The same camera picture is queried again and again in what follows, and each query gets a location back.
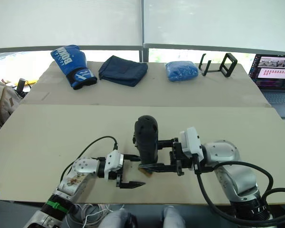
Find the black metal stand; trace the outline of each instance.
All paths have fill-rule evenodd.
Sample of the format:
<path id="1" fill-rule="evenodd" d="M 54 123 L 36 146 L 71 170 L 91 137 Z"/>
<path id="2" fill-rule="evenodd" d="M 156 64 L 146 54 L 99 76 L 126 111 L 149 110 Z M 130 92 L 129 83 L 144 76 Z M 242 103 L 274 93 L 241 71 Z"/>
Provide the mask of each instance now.
<path id="1" fill-rule="evenodd" d="M 238 63 L 237 59 L 231 54 L 231 53 L 226 53 L 224 59 L 223 59 L 223 62 L 220 64 L 219 66 L 219 69 L 218 70 L 208 70 L 209 69 L 209 66 L 210 66 L 210 63 L 211 63 L 211 60 L 208 61 L 207 63 L 207 66 L 205 68 L 205 70 L 201 69 L 201 66 L 203 65 L 202 62 L 203 62 L 203 59 L 204 59 L 204 56 L 206 54 L 203 54 L 201 59 L 200 59 L 200 63 L 199 63 L 199 69 L 202 73 L 203 76 L 206 76 L 206 74 L 208 72 L 222 72 L 222 74 L 225 76 L 225 77 L 230 77 L 234 67 L 236 66 L 236 64 Z M 229 67 L 229 69 L 225 66 L 225 61 L 226 59 L 229 58 L 230 61 L 231 61 L 231 66 Z"/>

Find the blue bag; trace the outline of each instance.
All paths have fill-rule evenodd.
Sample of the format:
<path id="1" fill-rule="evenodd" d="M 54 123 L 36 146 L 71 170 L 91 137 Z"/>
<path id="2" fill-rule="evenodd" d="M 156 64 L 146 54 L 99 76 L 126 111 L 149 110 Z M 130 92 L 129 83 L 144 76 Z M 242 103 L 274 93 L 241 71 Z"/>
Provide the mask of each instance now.
<path id="1" fill-rule="evenodd" d="M 198 68 L 191 61 L 174 61 L 166 64 L 168 79 L 172 82 L 185 81 L 199 75 Z"/>
<path id="2" fill-rule="evenodd" d="M 147 69 L 146 63 L 136 63 L 111 56 L 100 67 L 99 79 L 134 87 L 147 73 Z"/>
<path id="3" fill-rule="evenodd" d="M 97 77 L 87 68 L 86 56 L 76 45 L 68 45 L 51 52 L 62 72 L 66 75 L 73 89 L 93 85 Z"/>

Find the green band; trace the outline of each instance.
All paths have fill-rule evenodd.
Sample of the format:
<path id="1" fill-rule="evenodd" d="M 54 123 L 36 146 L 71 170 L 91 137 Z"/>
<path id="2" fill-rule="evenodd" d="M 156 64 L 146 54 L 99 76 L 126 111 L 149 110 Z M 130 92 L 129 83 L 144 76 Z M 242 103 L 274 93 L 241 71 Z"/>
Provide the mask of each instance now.
<path id="1" fill-rule="evenodd" d="M 67 213 L 67 212 L 68 212 L 68 210 L 65 209 L 64 207 L 62 207 L 62 206 L 60 205 L 60 203 L 57 203 L 57 202 L 54 203 L 54 202 L 48 200 L 48 201 L 46 202 L 46 204 L 50 205 L 50 206 L 51 206 L 52 208 L 54 208 L 54 209 L 58 209 L 58 210 L 64 212 L 64 213 Z"/>

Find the white table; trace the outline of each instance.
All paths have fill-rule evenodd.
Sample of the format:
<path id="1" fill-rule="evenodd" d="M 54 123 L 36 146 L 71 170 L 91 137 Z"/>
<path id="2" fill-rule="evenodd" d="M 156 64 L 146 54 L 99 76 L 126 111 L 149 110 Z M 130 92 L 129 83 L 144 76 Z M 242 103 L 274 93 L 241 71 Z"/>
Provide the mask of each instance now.
<path id="1" fill-rule="evenodd" d="M 0 52 L 141 50 L 140 0 L 0 0 Z"/>
<path id="2" fill-rule="evenodd" d="M 144 0 L 144 47 L 285 54 L 285 0 Z"/>
<path id="3" fill-rule="evenodd" d="M 0 130 L 0 200 L 44 202 L 59 183 L 62 170 L 94 139 L 112 135 L 122 153 L 138 154 L 132 143 L 134 123 L 144 114 L 154 116 L 159 139 L 178 137 L 195 126 L 202 143 L 233 142 L 244 161 L 270 171 L 274 187 L 285 187 L 285 125 L 273 108 L 257 107 L 126 107 L 102 105 L 27 105 L 13 113 Z M 86 156 L 106 156 L 109 139 L 92 146 Z M 159 162 L 169 162 L 169 149 L 159 151 Z M 205 204 L 195 175 L 185 171 L 154 173 L 125 164 L 125 181 L 143 181 L 133 190 L 115 187 L 115 181 L 97 179 L 79 199 L 89 203 Z M 202 175 L 205 188 L 217 204 L 228 203 L 214 173 Z M 256 172 L 261 192 L 267 178 Z M 285 194 L 273 194 L 269 203 L 285 203 Z"/>
<path id="4" fill-rule="evenodd" d="M 96 77 L 102 63 L 88 62 Z M 106 80 L 73 90 L 53 62 L 24 98 L 24 104 L 125 105 L 181 107 L 270 107 L 256 84 L 237 64 L 231 77 L 221 72 L 189 81 L 170 82 L 164 63 L 148 63 L 147 74 L 129 87 Z M 219 64 L 211 67 L 218 69 Z"/>

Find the boxing glove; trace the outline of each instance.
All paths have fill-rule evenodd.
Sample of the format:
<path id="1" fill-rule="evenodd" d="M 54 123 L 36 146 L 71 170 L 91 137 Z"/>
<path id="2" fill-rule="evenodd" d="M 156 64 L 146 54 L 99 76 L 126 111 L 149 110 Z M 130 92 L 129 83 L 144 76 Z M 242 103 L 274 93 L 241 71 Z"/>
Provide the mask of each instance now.
<path id="1" fill-rule="evenodd" d="M 87 68 L 85 54 L 79 50 L 78 46 L 68 45 L 58 48 L 51 52 L 51 56 L 66 75 L 73 89 L 80 89 L 82 86 L 97 82 L 97 78 Z"/>

